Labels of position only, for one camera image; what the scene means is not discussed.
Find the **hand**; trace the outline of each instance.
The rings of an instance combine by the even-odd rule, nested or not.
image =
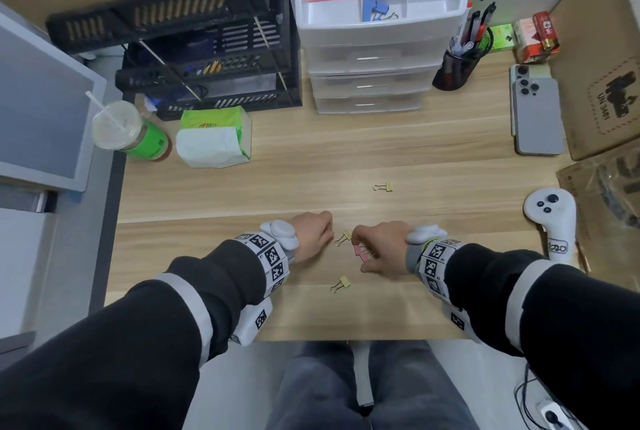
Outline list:
[[[364,245],[375,252],[376,258],[370,258],[360,267],[361,272],[375,272],[382,275],[407,275],[406,237],[412,227],[404,221],[391,221],[376,226],[359,224],[351,236],[351,243]]]
[[[319,215],[302,213],[289,223],[296,229],[296,236],[300,241],[300,247],[293,252],[296,263],[316,256],[333,239],[333,215],[329,211],[323,211]]]

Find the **power strip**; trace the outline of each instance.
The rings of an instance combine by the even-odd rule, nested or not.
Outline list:
[[[576,430],[560,405],[552,400],[542,400],[536,405],[549,430]]]

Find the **jeans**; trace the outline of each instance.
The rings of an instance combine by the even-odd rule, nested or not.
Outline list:
[[[267,430],[479,430],[426,341],[374,341],[374,409],[358,412],[353,353],[345,342],[307,342],[287,364]]]

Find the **wooden desk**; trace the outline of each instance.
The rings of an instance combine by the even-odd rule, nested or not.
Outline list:
[[[108,302],[176,256],[204,256],[263,221],[303,211],[332,211],[337,233],[404,219],[437,223],[493,249],[541,250],[522,202],[556,186],[556,170],[571,160],[515,153],[512,62],[510,53],[489,55],[460,92],[433,90],[421,110],[404,113],[320,116],[307,79],[303,107],[251,114],[247,164],[191,169],[175,152],[158,164],[127,161]],[[392,193],[372,190],[386,181],[394,183]],[[463,337],[415,277],[389,281],[359,269],[349,243],[330,244],[314,262],[295,265],[273,295],[275,309],[259,338]],[[352,286],[332,294],[342,275]]]

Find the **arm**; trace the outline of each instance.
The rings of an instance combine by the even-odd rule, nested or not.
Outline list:
[[[411,272],[428,281],[427,262],[437,261],[438,274],[444,274],[433,279],[440,294],[427,288],[466,310],[484,343],[524,356],[549,391],[590,428],[633,421],[640,397],[640,294],[528,250],[499,253],[455,240],[434,240],[416,250],[405,242],[411,232],[400,222],[357,227],[352,241],[380,255],[361,270]],[[445,248],[438,259],[431,256],[436,245]]]
[[[297,261],[332,239],[331,221],[326,211],[291,220]],[[0,426],[181,429],[200,366],[227,350],[266,287],[258,256],[237,240],[176,258],[0,373]]]

